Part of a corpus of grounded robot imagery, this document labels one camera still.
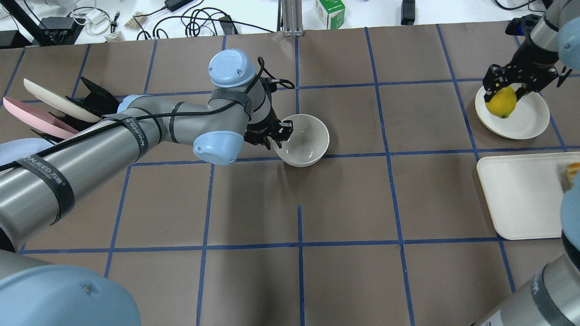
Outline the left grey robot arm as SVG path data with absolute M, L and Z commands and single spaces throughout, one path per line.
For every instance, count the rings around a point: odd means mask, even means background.
M 239 49 L 208 65 L 215 89 L 207 105 L 130 95 L 116 113 L 46 150 L 1 167 L 1 324 L 3 326 L 139 326 L 132 295 L 120 284 L 78 266 L 50 264 L 18 253 L 75 204 L 162 142 L 189 144 L 214 165 L 236 161 L 244 142 L 270 149 L 290 138 L 291 120 L 277 118 L 271 95 L 294 89 Z

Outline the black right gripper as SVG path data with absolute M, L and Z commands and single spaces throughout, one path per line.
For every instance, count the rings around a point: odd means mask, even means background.
M 514 83 L 520 83 L 515 90 L 517 101 L 531 92 L 542 91 L 554 80 L 561 86 L 572 68 L 564 66 L 558 71 L 555 68 L 558 59 L 557 52 L 536 45 L 521 45 L 508 64 L 491 64 L 487 69 L 483 78 L 484 102 L 489 103 L 499 90 Z

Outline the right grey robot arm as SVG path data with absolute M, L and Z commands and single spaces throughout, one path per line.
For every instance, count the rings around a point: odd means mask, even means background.
M 296 41 L 299 111 L 328 124 L 336 153 L 555 146 L 485 131 L 473 102 L 493 81 L 532 91 L 553 77 L 564 31 L 549 15 L 518 49 L 499 23 L 308 32 Z

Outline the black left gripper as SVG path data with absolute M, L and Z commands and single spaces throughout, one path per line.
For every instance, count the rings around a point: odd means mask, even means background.
M 273 107 L 270 107 L 265 117 L 255 123 L 248 123 L 244 141 L 254 146 L 262 145 L 267 150 L 271 150 L 274 142 L 277 143 L 277 146 L 281 146 L 281 142 L 288 141 L 293 131 L 293 121 L 281 121 Z

